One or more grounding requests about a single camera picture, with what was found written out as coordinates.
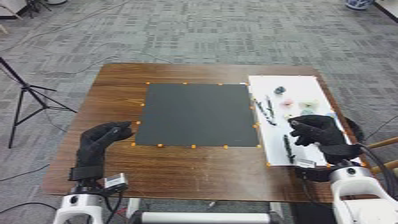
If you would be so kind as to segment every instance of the gray carpet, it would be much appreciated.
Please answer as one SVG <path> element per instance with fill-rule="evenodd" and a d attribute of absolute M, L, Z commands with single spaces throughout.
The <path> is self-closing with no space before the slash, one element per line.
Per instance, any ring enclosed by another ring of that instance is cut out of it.
<path fill-rule="evenodd" d="M 71 0 L 51 7 L 51 12 L 42 10 L 33 19 L 24 16 L 23 21 L 0 21 L 10 32 L 0 34 L 0 55 L 28 82 L 58 90 L 51 96 L 72 108 L 80 107 L 104 63 L 284 64 L 309 65 L 321 71 L 343 113 L 366 134 L 398 114 L 398 25 L 376 8 L 350 11 L 339 0 L 120 3 Z M 5 75 L 0 81 L 0 178 L 5 178 L 51 161 L 64 132 L 51 126 L 44 113 L 39 114 L 19 126 L 14 149 L 7 149 L 17 85 Z M 24 113 L 35 108 L 30 102 L 24 101 Z M 67 129 L 72 114 L 48 115 L 55 125 Z M 392 122 L 369 142 L 394 137 L 396 130 Z M 383 161 L 398 157 L 394 147 L 376 150 Z M 58 198 L 40 191 L 42 174 L 44 171 L 0 182 L 0 210 L 26 201 L 58 206 Z M 154 200 L 149 204 L 160 210 L 206 208 L 204 202 Z M 268 205 L 243 203 L 229 207 L 229 211 L 259 212 Z M 49 220 L 51 211 L 39 206 L 0 215 L 0 223 L 8 224 L 49 223 Z"/>

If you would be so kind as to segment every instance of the tripod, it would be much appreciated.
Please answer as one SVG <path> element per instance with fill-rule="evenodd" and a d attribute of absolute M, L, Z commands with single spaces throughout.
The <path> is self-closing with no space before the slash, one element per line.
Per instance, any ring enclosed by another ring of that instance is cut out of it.
<path fill-rule="evenodd" d="M 33 117 L 33 115 L 46 109 L 49 110 L 60 110 L 60 111 L 71 111 L 76 113 L 76 111 L 56 101 L 53 100 L 35 89 L 40 90 L 48 90 L 56 92 L 55 89 L 44 88 L 40 86 L 30 85 L 19 75 L 16 74 L 14 69 L 10 68 L 3 58 L 0 57 L 0 64 L 3 65 L 10 75 L 12 75 L 12 79 L 14 81 L 19 83 L 21 85 L 21 92 L 19 92 L 19 99 L 17 99 L 17 106 L 16 106 L 16 115 L 14 115 L 14 122 L 12 122 L 12 130 L 10 130 L 10 137 L 8 137 L 8 148 L 12 148 L 12 142 L 14 142 L 14 134 L 16 134 L 16 127 L 17 125 Z M 33 113 L 19 120 L 19 112 L 21 112 L 21 102 L 23 102 L 23 95 L 24 93 L 28 93 L 40 105 L 40 108 L 33 111 Z M 49 100 L 58 106 L 49 106 L 46 103 L 46 100 Z"/>

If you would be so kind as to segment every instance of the wooden table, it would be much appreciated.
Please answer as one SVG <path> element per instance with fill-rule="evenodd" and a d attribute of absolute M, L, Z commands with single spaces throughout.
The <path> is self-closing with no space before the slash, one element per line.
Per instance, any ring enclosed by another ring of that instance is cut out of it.
<path fill-rule="evenodd" d="M 42 189 L 64 195 L 80 134 L 103 122 L 135 121 L 149 83 L 239 83 L 248 75 L 316 76 L 339 119 L 341 111 L 318 71 L 300 66 L 108 64 L 103 66 L 87 99 L 67 130 L 56 158 L 46 172 Z M 344 120 L 351 141 L 355 138 Z M 266 167 L 263 148 L 131 147 L 133 138 L 106 149 L 106 176 L 126 173 L 126 197 L 303 202 L 302 182 L 287 167 Z M 328 184 L 311 184 L 314 198 L 332 201 Z"/>

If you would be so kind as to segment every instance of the white paper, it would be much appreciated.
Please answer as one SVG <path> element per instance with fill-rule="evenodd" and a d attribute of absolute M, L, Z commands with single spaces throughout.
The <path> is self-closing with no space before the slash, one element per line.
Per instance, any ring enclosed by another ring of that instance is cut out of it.
<path fill-rule="evenodd" d="M 332 107 L 327 101 L 327 97 L 319 88 L 319 84 L 314 76 L 248 76 L 250 87 L 248 91 L 252 97 L 263 104 L 263 108 L 266 110 L 266 96 L 270 97 L 273 114 L 275 114 L 275 123 L 277 126 L 268 124 L 264 116 L 255 106 L 255 116 L 259 120 L 259 131 L 264 145 L 264 153 L 266 160 L 271 166 L 287 166 L 291 165 L 287 159 L 287 153 L 284 148 L 282 136 L 287 135 L 289 138 L 289 146 L 291 153 L 295 155 L 295 159 L 305 159 L 314 161 L 316 166 L 325 166 L 327 161 L 323 158 L 323 153 L 319 152 L 318 146 L 311 144 L 307 147 L 296 146 L 295 141 L 296 138 L 289 136 L 289 132 L 293 131 L 284 115 L 291 114 L 293 117 L 300 116 L 302 110 L 305 109 L 300 105 L 300 102 L 318 101 L 318 106 L 312 109 L 314 114 L 330 115 L 334 113 Z M 286 92 L 282 95 L 273 93 L 275 88 L 282 86 L 286 88 Z M 289 107 L 282 106 L 282 102 L 286 99 L 293 100 L 293 104 Z M 335 117 L 337 127 L 343 130 L 343 126 Z"/>

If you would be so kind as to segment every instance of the pen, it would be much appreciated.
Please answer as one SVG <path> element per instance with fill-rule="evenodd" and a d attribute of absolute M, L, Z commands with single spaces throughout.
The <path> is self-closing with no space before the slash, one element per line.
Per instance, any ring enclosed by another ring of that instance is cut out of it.
<path fill-rule="evenodd" d="M 271 119 L 275 118 L 275 114 L 273 114 L 273 108 L 271 108 L 271 102 L 270 102 L 270 97 L 266 95 L 266 103 L 268 103 L 268 111 L 270 111 L 270 117 Z"/>
<path fill-rule="evenodd" d="M 257 102 L 257 100 L 255 100 L 255 99 L 254 99 L 254 103 L 255 103 L 255 105 L 257 105 L 257 109 L 259 109 L 259 111 L 261 111 L 261 114 L 264 115 L 264 119 L 266 119 L 266 121 L 268 121 L 270 125 L 271 125 L 271 126 L 277 126 L 277 123 L 271 121 L 271 119 L 270 119 L 270 117 L 268 117 L 268 115 L 266 115 L 266 112 L 264 112 L 264 109 L 263 109 L 261 103 Z"/>

